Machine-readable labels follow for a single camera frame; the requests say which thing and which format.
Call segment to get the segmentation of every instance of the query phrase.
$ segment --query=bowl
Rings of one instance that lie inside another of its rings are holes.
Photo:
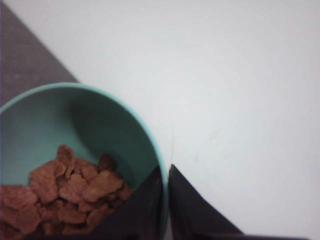
[[[0,120],[1,184],[27,185],[30,171],[54,159],[61,144],[95,164],[107,153],[133,189],[160,167],[166,225],[168,178],[161,153],[140,117],[115,96],[80,83],[44,85],[5,104]]]

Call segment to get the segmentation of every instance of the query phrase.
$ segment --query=brown cereal flake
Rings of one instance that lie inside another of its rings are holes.
[[[27,236],[29,237],[41,237],[44,235],[44,229],[41,223],[39,223],[38,227],[35,229],[34,232],[28,234]]]
[[[79,235],[79,234],[88,234],[90,233],[92,228],[88,226],[77,226],[72,224],[66,224],[62,234],[63,235]]]
[[[87,202],[85,200],[81,201],[78,206],[79,212],[88,213],[96,208],[96,205],[92,202]]]
[[[110,202],[110,201],[115,200],[117,197],[118,197],[118,195],[117,195],[116,192],[109,193],[109,194],[106,196],[106,200]]]
[[[57,212],[57,216],[60,221],[68,224],[81,224],[85,223],[87,220],[87,214],[79,212],[77,208],[71,204],[67,204],[60,208]]]
[[[112,214],[114,212],[114,209],[110,208],[110,206],[109,206],[109,204],[107,202],[105,202],[104,204],[99,206],[98,209],[101,212],[103,212],[106,216],[109,216],[110,214]]]
[[[58,172],[56,170],[61,166],[61,163],[53,160],[30,172],[30,187],[43,204],[52,202],[59,195],[56,177],[59,177],[58,175],[62,171]]]
[[[3,204],[13,209],[20,209],[28,204],[34,204],[38,200],[38,196],[29,186],[2,185],[0,192]]]
[[[52,222],[45,222],[42,224],[45,235],[53,235],[56,233],[55,225]]]
[[[66,165],[65,178],[69,179],[75,168],[76,158],[74,151],[67,145],[61,145],[57,151],[57,160]]]
[[[73,169],[73,172],[75,174],[82,174],[81,172],[81,167],[84,166],[84,165],[87,165],[88,162],[82,158],[76,158],[75,159],[75,163],[74,163],[74,169]]]
[[[37,229],[40,222],[41,217],[36,206],[27,205],[19,209],[14,227],[19,229],[23,234],[30,234]]]
[[[108,215],[100,209],[93,210],[89,213],[86,224],[90,228],[98,226]]]
[[[1,205],[1,221],[10,224],[14,228],[18,229],[17,219],[19,211],[5,205]]]
[[[120,207],[123,204],[123,202],[124,201],[121,200],[120,198],[116,198],[115,200],[110,201],[109,204],[113,209],[116,209]]]
[[[120,189],[123,183],[123,179],[118,178],[114,172],[104,170],[83,190],[82,196],[84,200],[94,203]]]
[[[65,203],[62,200],[55,200],[45,207],[38,208],[43,222],[58,222],[58,210],[63,208]]]
[[[72,174],[70,179],[59,190],[60,197],[78,204],[82,201],[82,191],[88,186],[80,174]]]
[[[19,240],[23,238],[23,234],[14,227],[5,222],[0,223],[0,239],[2,240]]]
[[[56,178],[56,184],[57,184],[59,190],[63,187],[63,185],[65,185],[66,182],[67,182],[67,180],[64,175]]]
[[[116,194],[120,199],[125,201],[132,195],[133,192],[134,191],[129,188],[128,184],[124,183],[122,188],[116,191]]]
[[[117,163],[108,154],[103,154],[99,160],[99,170],[114,170],[117,167]]]
[[[42,207],[42,204],[41,204],[41,202],[38,201],[38,202],[35,203],[35,206],[36,206],[37,208],[41,208],[41,207]]]
[[[85,180],[90,183],[93,179],[98,176],[98,168],[93,164],[86,164],[81,167],[82,176]]]

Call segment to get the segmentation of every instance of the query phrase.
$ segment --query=dark floor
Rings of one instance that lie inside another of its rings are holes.
[[[0,11],[1,105],[34,87],[76,82],[4,3]]]

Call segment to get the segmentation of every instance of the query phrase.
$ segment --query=white surface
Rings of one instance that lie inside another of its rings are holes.
[[[4,2],[241,230],[320,239],[320,1]]]

